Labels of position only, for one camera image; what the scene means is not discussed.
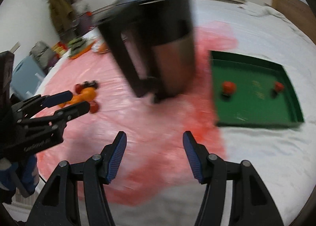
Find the olive hanging coat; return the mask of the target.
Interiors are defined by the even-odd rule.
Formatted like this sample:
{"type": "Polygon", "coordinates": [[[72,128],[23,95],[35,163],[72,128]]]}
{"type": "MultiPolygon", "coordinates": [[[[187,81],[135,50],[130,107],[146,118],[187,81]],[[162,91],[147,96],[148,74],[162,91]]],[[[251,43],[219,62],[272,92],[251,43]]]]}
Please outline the olive hanging coat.
{"type": "Polygon", "coordinates": [[[76,15],[68,0],[49,0],[50,18],[63,43],[68,43],[75,37],[74,25],[76,15]]]}

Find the red fruit in tray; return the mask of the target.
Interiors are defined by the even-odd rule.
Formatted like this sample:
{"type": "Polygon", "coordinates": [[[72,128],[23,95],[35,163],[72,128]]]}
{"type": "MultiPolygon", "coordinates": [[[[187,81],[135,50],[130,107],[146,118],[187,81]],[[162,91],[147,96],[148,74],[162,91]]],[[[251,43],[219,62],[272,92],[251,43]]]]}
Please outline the red fruit in tray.
{"type": "Polygon", "coordinates": [[[233,95],[236,91],[236,84],[230,81],[225,81],[222,83],[222,93],[224,95],[233,95]]]}

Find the red fruit tray right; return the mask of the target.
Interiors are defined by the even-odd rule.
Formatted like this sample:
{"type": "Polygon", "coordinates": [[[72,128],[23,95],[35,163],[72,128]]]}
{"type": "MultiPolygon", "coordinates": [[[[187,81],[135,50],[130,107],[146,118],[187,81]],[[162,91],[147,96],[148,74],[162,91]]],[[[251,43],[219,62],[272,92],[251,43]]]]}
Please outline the red fruit tray right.
{"type": "Polygon", "coordinates": [[[274,91],[280,93],[284,91],[284,85],[280,82],[274,82],[274,91]]]}

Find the pink plastic sheet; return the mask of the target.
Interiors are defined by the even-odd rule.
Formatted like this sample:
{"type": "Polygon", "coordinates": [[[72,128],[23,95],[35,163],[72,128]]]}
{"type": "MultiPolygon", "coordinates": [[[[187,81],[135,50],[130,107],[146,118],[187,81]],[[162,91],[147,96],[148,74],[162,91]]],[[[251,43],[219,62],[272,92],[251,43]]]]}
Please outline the pink plastic sheet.
{"type": "Polygon", "coordinates": [[[111,203],[134,206],[150,200],[164,188],[193,181],[182,135],[189,130],[211,152],[225,155],[215,126],[211,95],[210,50],[228,51],[238,45],[228,23],[212,21],[196,29],[197,74],[184,94],[159,104],[151,97],[136,98],[111,54],[87,52],[65,58],[48,75],[40,92],[51,95],[73,91],[85,80],[99,82],[99,110],[68,123],[62,144],[38,154],[38,168],[49,178],[59,161],[83,162],[111,143],[119,131],[127,147],[116,178],[105,187],[111,203]]]}

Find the green rectangular tray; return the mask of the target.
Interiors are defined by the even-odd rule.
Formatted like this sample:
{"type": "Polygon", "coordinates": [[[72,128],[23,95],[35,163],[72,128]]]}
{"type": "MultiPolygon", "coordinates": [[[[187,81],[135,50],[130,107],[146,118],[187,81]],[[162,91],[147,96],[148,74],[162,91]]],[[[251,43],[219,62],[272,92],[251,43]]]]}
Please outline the green rectangular tray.
{"type": "Polygon", "coordinates": [[[213,101],[217,126],[296,128],[304,123],[295,89],[282,65],[252,56],[211,51],[213,101]],[[233,95],[222,93],[222,83],[236,84],[233,95]],[[276,93],[274,82],[284,85],[276,93]]]}

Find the grey shopping bag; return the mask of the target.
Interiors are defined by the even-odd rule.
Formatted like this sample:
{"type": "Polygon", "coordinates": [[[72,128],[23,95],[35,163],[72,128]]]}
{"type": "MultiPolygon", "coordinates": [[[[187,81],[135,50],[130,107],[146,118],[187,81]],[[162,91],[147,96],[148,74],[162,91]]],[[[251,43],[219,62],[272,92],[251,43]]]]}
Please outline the grey shopping bag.
{"type": "Polygon", "coordinates": [[[53,67],[59,57],[45,42],[39,41],[32,47],[29,56],[31,56],[42,69],[53,67]]]}

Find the wooden headboard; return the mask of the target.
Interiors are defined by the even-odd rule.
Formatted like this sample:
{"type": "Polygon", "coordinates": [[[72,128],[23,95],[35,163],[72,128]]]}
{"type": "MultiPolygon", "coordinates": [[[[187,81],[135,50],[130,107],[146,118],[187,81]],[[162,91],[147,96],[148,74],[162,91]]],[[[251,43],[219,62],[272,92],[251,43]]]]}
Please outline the wooden headboard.
{"type": "Polygon", "coordinates": [[[315,15],[306,3],[300,0],[272,0],[272,7],[315,43],[315,15]]]}

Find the orange plate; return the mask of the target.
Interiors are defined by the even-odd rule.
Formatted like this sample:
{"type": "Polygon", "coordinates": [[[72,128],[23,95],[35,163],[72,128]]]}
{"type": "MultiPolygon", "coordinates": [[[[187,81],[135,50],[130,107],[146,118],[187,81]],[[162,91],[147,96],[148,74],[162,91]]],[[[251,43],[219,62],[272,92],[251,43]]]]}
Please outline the orange plate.
{"type": "Polygon", "coordinates": [[[81,51],[76,52],[75,55],[70,55],[68,58],[70,60],[74,60],[74,59],[82,56],[84,53],[86,53],[92,49],[92,46],[94,45],[94,43],[95,43],[95,41],[92,41],[85,48],[83,48],[81,51]]]}

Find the orange mandarin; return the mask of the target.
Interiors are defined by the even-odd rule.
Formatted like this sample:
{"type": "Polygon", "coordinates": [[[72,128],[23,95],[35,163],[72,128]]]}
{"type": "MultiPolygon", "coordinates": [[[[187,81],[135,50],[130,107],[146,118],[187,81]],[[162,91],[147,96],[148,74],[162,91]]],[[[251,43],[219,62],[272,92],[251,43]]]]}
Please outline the orange mandarin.
{"type": "Polygon", "coordinates": [[[96,90],[93,87],[83,89],[79,95],[84,101],[87,101],[87,102],[93,101],[97,96],[96,90]]]}

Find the green leafy vegetables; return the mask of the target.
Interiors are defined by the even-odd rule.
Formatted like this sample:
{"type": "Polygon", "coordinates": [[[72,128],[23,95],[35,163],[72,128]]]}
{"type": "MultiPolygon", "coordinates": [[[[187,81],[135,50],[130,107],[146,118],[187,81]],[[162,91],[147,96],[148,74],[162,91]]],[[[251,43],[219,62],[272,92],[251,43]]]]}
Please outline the green leafy vegetables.
{"type": "Polygon", "coordinates": [[[70,56],[75,56],[86,48],[87,40],[82,37],[77,37],[72,39],[68,43],[68,48],[70,49],[70,56]]]}

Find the blue suitcase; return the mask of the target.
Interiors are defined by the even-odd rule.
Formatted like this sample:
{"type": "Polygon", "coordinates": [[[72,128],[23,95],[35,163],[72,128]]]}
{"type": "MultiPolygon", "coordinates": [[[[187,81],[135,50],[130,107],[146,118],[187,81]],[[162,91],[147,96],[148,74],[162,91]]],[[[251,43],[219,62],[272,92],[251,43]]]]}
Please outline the blue suitcase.
{"type": "Polygon", "coordinates": [[[35,60],[27,56],[15,67],[10,87],[20,100],[26,100],[35,95],[45,76],[35,60]]]}

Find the red fruit near gripper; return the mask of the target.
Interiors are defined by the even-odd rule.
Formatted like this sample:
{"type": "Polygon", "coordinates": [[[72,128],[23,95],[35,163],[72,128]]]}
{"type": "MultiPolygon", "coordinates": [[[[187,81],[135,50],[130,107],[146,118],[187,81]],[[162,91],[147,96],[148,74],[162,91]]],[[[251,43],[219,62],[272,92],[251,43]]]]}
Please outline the red fruit near gripper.
{"type": "Polygon", "coordinates": [[[90,102],[90,110],[89,110],[89,112],[91,114],[97,113],[99,111],[99,108],[100,108],[100,106],[99,106],[99,104],[96,101],[93,100],[93,101],[90,102]]]}

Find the dark plum on sheet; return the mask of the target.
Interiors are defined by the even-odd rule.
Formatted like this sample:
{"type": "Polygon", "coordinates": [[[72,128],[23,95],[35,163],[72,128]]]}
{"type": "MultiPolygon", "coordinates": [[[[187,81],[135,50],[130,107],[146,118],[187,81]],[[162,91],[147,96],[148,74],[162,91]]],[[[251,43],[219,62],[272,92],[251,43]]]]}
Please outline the dark plum on sheet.
{"type": "Polygon", "coordinates": [[[85,81],[83,82],[83,88],[95,88],[98,89],[99,88],[99,84],[96,80],[92,80],[92,81],[85,81]]]}

